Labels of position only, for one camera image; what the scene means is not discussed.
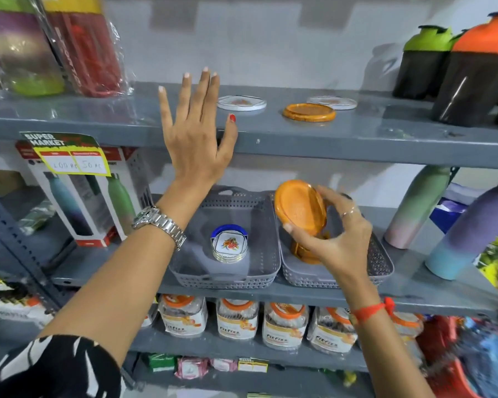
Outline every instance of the silver wristwatch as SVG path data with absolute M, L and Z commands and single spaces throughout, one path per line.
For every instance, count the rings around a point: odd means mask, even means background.
M 180 250 L 184 241 L 186 240 L 186 236 L 183 233 L 183 230 L 177 226 L 177 224 L 168 218 L 165 214 L 160 212 L 160 209 L 156 206 L 149 206 L 139 212 L 133 221 L 133 229 L 140 229 L 141 227 L 152 224 L 162 229 L 164 232 L 169 234 L 169 236 L 175 242 L 175 247 L 177 251 Z

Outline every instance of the red bracelet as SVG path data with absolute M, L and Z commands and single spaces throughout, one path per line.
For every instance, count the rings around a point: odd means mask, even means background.
M 385 308 L 385 311 L 392 316 L 395 309 L 395 301 L 391 298 L 385 298 L 384 303 L 378 303 L 374 306 L 362 307 L 358 310 L 352 311 L 352 315 L 358 324 L 365 323 L 372 315 L 378 313 L 381 309 Z

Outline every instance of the green bottle picture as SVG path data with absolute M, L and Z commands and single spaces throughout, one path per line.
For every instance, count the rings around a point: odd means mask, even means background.
M 109 197 L 113 203 L 121 228 L 127 236 L 132 231 L 131 224 L 135 219 L 133 203 L 131 202 L 129 193 L 127 193 L 124 185 L 120 182 L 120 176 L 117 173 L 111 174 L 111 177 L 108 177 L 107 181 L 109 183 Z

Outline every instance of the yellow price tag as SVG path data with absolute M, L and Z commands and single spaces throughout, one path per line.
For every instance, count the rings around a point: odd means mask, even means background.
M 94 137 L 75 133 L 22 133 L 48 169 L 56 174 L 111 175 Z

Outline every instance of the plastic jar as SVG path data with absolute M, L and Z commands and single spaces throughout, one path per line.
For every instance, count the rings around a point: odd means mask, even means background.
M 218 334 L 234 340 L 251 340 L 258 328 L 258 301 L 218 299 Z
M 423 316 L 420 314 L 395 312 L 391 319 L 404 341 L 416 338 L 424 330 Z
M 331 355 L 349 353 L 358 339 L 350 314 L 344 308 L 316 307 L 307 337 L 312 347 Z
M 266 303 L 262 339 L 270 348 L 297 350 L 303 341 L 309 312 L 304 305 Z
M 205 331 L 208 312 L 204 297 L 163 294 L 159 313 L 166 332 L 173 336 L 192 338 Z

